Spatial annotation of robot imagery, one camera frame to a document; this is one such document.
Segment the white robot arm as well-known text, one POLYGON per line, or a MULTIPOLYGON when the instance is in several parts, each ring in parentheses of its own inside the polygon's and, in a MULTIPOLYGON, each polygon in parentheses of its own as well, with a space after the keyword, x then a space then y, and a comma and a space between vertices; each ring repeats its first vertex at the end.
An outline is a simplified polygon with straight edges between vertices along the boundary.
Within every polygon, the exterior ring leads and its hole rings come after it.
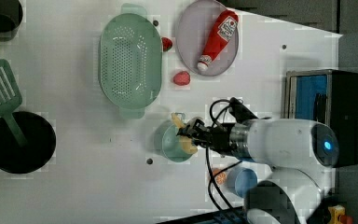
POLYGON ((307 224, 333 187, 339 143, 323 123, 247 119, 207 127, 193 119, 177 134, 195 146, 271 168, 266 179, 245 193, 248 224, 307 224))

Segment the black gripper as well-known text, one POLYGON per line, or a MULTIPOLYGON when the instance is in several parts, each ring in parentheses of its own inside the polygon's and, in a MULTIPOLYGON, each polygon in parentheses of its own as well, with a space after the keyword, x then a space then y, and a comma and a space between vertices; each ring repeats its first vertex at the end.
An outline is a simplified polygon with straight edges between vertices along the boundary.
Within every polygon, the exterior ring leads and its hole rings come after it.
POLYGON ((217 153, 229 153, 231 151, 229 136, 233 127, 233 123, 224 123, 222 126, 207 128, 201 118, 193 118, 180 128, 177 134, 197 137, 205 133, 205 138, 192 138, 192 144, 196 147, 211 149, 217 153))

